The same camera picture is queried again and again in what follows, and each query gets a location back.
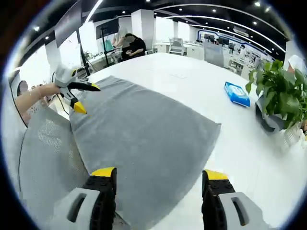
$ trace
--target table surface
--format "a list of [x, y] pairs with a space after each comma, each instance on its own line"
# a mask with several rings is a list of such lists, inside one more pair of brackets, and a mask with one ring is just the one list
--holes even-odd
[[[254, 85], [251, 107], [242, 107], [229, 100], [224, 84], [229, 81], [245, 88], [247, 80], [201, 60], [165, 53], [113, 65], [89, 79], [97, 82], [109, 75], [164, 94], [214, 122], [221, 122], [220, 136], [204, 168], [226, 173], [235, 190], [253, 200], [272, 227], [286, 221], [306, 185], [307, 155], [302, 148], [281, 151], [278, 135], [264, 133], [254, 115], [258, 98]], [[201, 204], [199, 177], [177, 206], [152, 229], [203, 229]]]

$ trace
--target human hand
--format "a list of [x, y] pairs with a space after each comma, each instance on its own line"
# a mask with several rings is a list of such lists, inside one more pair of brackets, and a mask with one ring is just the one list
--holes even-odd
[[39, 91], [42, 97], [52, 96], [59, 93], [59, 87], [55, 83], [39, 86]]

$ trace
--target plant pot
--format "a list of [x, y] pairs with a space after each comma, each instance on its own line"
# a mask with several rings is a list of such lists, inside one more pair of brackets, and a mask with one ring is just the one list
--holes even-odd
[[264, 131], [268, 134], [275, 134], [284, 129], [285, 121], [280, 114], [269, 116], [263, 111], [264, 96], [262, 95], [255, 103], [256, 118]]

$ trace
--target wet wipes package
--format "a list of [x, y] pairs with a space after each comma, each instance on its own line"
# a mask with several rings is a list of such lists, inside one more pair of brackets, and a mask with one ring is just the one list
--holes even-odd
[[225, 82], [225, 90], [232, 102], [250, 107], [249, 97], [240, 86]]

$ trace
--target monitor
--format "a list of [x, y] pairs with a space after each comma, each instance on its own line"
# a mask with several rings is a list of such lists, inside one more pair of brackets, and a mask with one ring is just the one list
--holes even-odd
[[101, 38], [102, 29], [104, 32], [104, 36], [108, 36], [108, 35], [118, 33], [118, 27], [119, 27], [118, 18], [97, 26], [96, 27], [96, 39]]
[[212, 41], [212, 40], [214, 41], [214, 35], [209, 35], [209, 40], [210, 41]]
[[82, 26], [81, 0], [77, 1], [56, 24], [54, 33], [57, 47]]
[[223, 38], [223, 44], [228, 45], [229, 44], [229, 39]]

